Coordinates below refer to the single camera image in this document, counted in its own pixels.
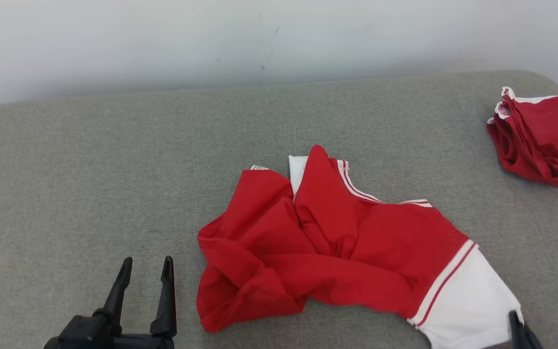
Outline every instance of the white wall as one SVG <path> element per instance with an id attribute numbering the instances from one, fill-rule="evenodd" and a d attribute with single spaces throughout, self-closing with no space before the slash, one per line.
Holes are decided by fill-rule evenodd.
<path id="1" fill-rule="evenodd" d="M 476 69 L 558 82 L 558 0 L 0 0 L 0 103 Z"/>

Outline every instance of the folded red cloth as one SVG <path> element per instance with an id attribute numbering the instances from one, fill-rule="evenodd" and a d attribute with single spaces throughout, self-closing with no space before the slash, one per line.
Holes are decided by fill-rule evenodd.
<path id="1" fill-rule="evenodd" d="M 206 331 L 299 313 L 312 298 L 394 312 L 435 347 L 510 339 L 507 313 L 520 311 L 518 300 L 428 201 L 388 204 L 363 193 L 348 163 L 321 146 L 290 157 L 290 172 L 244 171 L 226 211 L 200 230 Z"/>
<path id="2" fill-rule="evenodd" d="M 558 95 L 516 97 L 504 87 L 487 130 L 505 170 L 558 186 Z"/>

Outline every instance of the red stripe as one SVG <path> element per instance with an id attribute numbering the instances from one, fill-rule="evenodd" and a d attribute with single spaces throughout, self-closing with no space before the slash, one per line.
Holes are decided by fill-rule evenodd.
<path id="1" fill-rule="evenodd" d="M 417 323 L 417 325 L 415 325 L 415 327 L 419 327 L 421 325 L 423 325 L 423 323 L 425 322 L 425 320 L 428 319 L 428 315 L 430 314 L 430 311 L 432 309 L 432 305 L 434 305 L 434 302 L 436 301 L 436 297 L 438 297 L 438 294 L 440 293 L 440 291 L 443 289 L 443 287 L 445 286 L 445 283 L 447 282 L 447 280 L 449 280 L 449 278 L 451 278 L 451 276 L 454 274 L 454 272 L 456 272 L 456 270 L 458 270 L 458 268 L 462 265 L 462 263 L 465 261 L 466 257 L 469 255 L 469 253 L 472 251 L 473 247 L 475 247 L 475 243 L 473 243 L 471 245 L 471 248 L 469 248 L 469 250 L 466 252 L 466 254 L 462 257 L 462 259 L 460 260 L 460 263 L 458 263 L 458 265 L 456 265 L 455 268 L 453 268 L 453 270 L 451 271 L 451 273 L 445 278 L 445 280 L 443 281 L 443 283 L 440 285 L 440 287 L 438 288 L 438 290 L 436 291 L 436 294 L 434 295 L 434 298 L 432 298 L 432 302 L 430 302 L 430 306 L 428 307 L 428 311 L 425 312 L 425 316 L 423 316 L 423 320 L 421 320 L 421 322 Z"/>
<path id="2" fill-rule="evenodd" d="M 372 200 L 372 201 L 374 201 L 375 203 L 381 204 L 381 203 L 382 203 L 381 201 L 378 201 L 378 200 L 374 199 L 373 197 L 371 197 L 370 195 L 365 194 L 365 193 L 361 192 L 360 190 L 357 190 L 357 189 L 352 185 L 352 183 L 350 183 L 350 179 L 348 179 L 348 172 L 346 171 L 346 161 L 345 161 L 345 160 L 342 160 L 342 162 L 343 162 L 343 174 L 344 174 L 344 176 L 345 176 L 346 183 L 348 184 L 348 186 L 350 186 L 350 188 L 352 188 L 352 190 L 354 190 L 355 192 L 358 192 L 359 194 L 365 196 L 367 199 Z"/>

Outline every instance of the red fabric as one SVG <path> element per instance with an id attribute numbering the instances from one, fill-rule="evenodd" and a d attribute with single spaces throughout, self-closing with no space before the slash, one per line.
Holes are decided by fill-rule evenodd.
<path id="1" fill-rule="evenodd" d="M 294 201 L 287 178 L 246 170 L 200 230 L 201 323 L 217 332 L 299 313 L 308 298 L 410 318 L 467 239 L 436 208 L 352 195 L 336 159 L 314 146 Z"/>
<path id="2" fill-rule="evenodd" d="M 558 186 L 558 96 L 538 103 L 518 102 L 503 91 L 487 130 L 505 170 Z"/>

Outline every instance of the black object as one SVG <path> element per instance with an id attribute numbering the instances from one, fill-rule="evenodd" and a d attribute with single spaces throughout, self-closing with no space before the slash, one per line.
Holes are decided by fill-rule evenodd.
<path id="1" fill-rule="evenodd" d="M 156 320 L 147 335 L 123 335 L 120 326 L 124 290 L 128 287 L 133 258 L 122 263 L 105 306 L 91 317 L 74 316 L 59 336 L 51 338 L 44 349 L 174 349 L 172 337 L 177 333 L 173 259 L 165 257 L 161 273 L 161 299 Z"/>
<path id="2" fill-rule="evenodd" d="M 544 349 L 529 325 L 520 322 L 516 311 L 510 312 L 509 318 L 513 349 Z"/>

